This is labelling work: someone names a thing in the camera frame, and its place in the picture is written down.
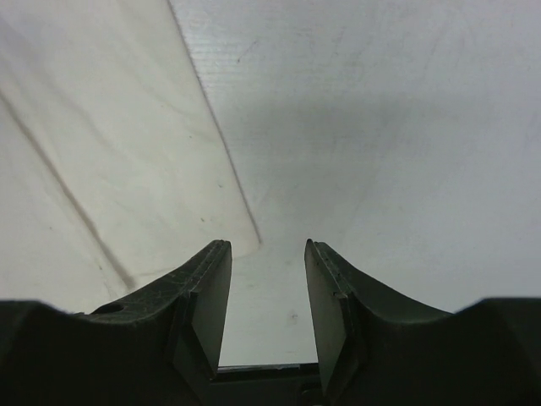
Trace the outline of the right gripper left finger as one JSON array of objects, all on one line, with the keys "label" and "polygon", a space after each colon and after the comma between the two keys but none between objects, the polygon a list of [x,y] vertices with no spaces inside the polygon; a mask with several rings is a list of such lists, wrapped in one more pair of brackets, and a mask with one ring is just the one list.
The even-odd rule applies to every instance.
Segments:
[{"label": "right gripper left finger", "polygon": [[232,247],[184,265],[89,314],[1,304],[4,405],[201,405],[221,353]]}]

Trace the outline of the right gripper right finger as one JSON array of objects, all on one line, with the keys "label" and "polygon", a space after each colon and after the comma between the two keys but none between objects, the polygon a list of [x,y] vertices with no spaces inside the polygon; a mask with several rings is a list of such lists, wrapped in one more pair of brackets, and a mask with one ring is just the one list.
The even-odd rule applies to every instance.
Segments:
[{"label": "right gripper right finger", "polygon": [[456,313],[411,299],[309,241],[305,268],[323,393],[332,405],[537,405],[540,302]]}]

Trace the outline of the cream white t shirt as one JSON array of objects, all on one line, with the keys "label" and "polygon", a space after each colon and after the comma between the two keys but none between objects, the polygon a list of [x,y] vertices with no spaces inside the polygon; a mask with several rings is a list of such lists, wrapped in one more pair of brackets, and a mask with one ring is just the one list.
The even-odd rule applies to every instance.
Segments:
[{"label": "cream white t shirt", "polygon": [[167,1],[1,4],[1,296],[91,311],[259,236]]}]

